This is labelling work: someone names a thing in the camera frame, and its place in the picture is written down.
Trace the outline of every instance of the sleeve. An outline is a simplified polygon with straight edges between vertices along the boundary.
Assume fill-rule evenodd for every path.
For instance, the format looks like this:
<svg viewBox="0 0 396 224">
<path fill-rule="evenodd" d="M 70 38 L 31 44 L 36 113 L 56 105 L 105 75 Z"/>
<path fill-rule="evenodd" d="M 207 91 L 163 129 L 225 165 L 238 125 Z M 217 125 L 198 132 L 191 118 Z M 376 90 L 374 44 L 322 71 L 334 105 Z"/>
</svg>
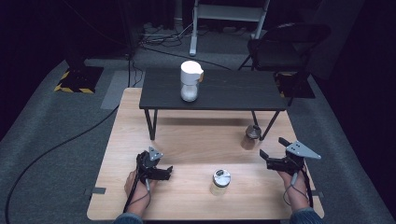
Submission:
<svg viewBox="0 0 396 224">
<path fill-rule="evenodd" d="M 143 224 L 143 220 L 134 213 L 123 213 L 116 218 L 113 224 Z"/>
<path fill-rule="evenodd" d="M 290 224 L 323 224 L 323 220 L 313 208 L 307 207 L 293 212 Z"/>
</svg>

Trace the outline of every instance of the person's arm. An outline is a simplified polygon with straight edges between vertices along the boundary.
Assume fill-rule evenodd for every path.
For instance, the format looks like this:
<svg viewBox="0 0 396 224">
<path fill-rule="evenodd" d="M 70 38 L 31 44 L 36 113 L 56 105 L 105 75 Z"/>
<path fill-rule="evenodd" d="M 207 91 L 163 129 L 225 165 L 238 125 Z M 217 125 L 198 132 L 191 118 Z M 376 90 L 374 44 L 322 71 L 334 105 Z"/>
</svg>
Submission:
<svg viewBox="0 0 396 224">
<path fill-rule="evenodd" d="M 136 176 L 136 171 L 129 173 L 126 179 L 124 190 L 127 198 L 131 193 L 132 185 L 134 184 L 134 178 Z M 151 180 L 149 183 L 150 192 L 148 191 L 146 185 L 142 182 L 137 181 L 136 189 L 134 191 L 134 197 L 128 206 L 126 213 L 123 213 L 117 217 L 113 222 L 114 224 L 143 224 L 142 216 L 149 206 L 150 194 L 153 192 L 157 180 Z"/>
<path fill-rule="evenodd" d="M 322 219 L 313 208 L 309 206 L 306 198 L 306 186 L 304 175 L 300 171 L 294 185 L 291 185 L 292 177 L 288 173 L 279 172 L 282 177 L 286 193 L 290 201 L 291 217 L 290 224 L 322 224 Z"/>
</svg>

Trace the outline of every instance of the black table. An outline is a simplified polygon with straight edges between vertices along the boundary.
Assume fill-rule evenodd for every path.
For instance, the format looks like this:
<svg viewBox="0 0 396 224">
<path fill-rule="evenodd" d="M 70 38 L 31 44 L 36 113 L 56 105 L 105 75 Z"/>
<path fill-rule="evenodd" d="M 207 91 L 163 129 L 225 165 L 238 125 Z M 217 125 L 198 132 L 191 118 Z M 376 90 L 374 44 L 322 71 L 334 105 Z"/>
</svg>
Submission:
<svg viewBox="0 0 396 224">
<path fill-rule="evenodd" d="M 280 111 L 286 105 L 279 94 L 274 78 L 257 71 L 204 70 L 198 98 L 185 102 L 180 96 L 180 70 L 146 70 L 139 108 L 145 110 L 151 140 L 155 139 L 159 109 L 166 110 L 241 110 L 251 111 L 255 125 L 258 125 L 254 111 L 275 111 L 262 141 L 274 124 Z M 154 110 L 151 123 L 150 109 Z"/>
</svg>

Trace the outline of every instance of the gray carpet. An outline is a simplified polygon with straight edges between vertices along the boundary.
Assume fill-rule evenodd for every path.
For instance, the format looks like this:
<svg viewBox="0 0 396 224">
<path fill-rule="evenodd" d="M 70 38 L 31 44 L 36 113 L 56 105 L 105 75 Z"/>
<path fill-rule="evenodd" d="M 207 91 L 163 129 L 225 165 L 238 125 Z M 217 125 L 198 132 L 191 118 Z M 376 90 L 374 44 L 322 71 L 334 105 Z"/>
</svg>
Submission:
<svg viewBox="0 0 396 224">
<path fill-rule="evenodd" d="M 248 34 L 200 35 L 195 59 L 235 70 L 246 57 L 247 40 Z M 184 37 L 181 42 L 172 48 L 148 48 L 188 56 L 190 39 Z M 147 49 L 139 49 L 134 56 L 134 65 L 143 71 L 148 67 L 179 67 L 184 61 L 185 58 Z M 105 68 L 95 94 L 53 91 L 67 68 L 65 62 L 60 63 L 36 89 L 0 143 L 0 204 L 6 204 L 12 184 L 28 164 L 87 131 L 120 102 L 128 82 L 128 62 L 90 59 L 86 64 Z M 202 66 L 223 69 L 209 63 Z M 138 80 L 142 75 L 139 70 L 134 71 L 131 70 L 131 86 L 134 76 Z M 314 79 L 309 82 L 316 99 L 295 99 L 288 113 L 297 138 L 322 156 L 321 161 L 307 163 L 317 189 L 324 195 L 321 201 L 325 222 L 395 223 Z M 90 199 L 86 191 L 94 187 L 114 118 L 115 114 L 90 132 L 51 151 L 26 172 L 12 195 L 11 223 L 96 223 L 86 216 Z M 2 206 L 0 223 L 5 222 L 4 209 Z"/>
</svg>

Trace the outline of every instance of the hand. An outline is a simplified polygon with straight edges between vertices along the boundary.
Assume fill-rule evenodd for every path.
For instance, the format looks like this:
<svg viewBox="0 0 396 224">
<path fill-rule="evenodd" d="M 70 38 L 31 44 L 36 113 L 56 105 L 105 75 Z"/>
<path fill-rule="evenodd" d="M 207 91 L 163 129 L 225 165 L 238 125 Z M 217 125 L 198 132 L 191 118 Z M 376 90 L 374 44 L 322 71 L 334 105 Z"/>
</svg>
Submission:
<svg viewBox="0 0 396 224">
<path fill-rule="evenodd" d="M 277 172 L 282 177 L 285 189 L 289 197 L 291 211 L 296 211 L 302 208 L 309 207 L 308 200 L 306 199 L 306 185 L 304 182 L 303 172 L 299 172 L 297 179 L 294 183 L 294 188 L 290 187 L 292 176 L 285 172 Z"/>
<path fill-rule="evenodd" d="M 124 189 L 125 189 L 127 198 L 129 197 L 129 194 L 131 193 L 131 189 L 132 189 L 132 185 L 134 184 L 135 176 L 136 176 L 136 170 L 129 173 L 129 176 L 126 179 Z M 158 182 L 157 180 L 150 180 L 150 182 L 149 182 L 150 193 L 152 193 L 154 191 L 155 186 L 157 185 L 157 182 Z M 143 184 L 140 180 L 138 180 L 136 189 L 134 191 L 134 197 L 132 198 L 131 204 L 128 206 L 128 210 L 126 212 L 134 213 L 134 214 L 142 217 L 147 206 L 149 205 L 149 201 L 150 201 L 150 195 L 149 195 L 146 185 Z"/>
</svg>

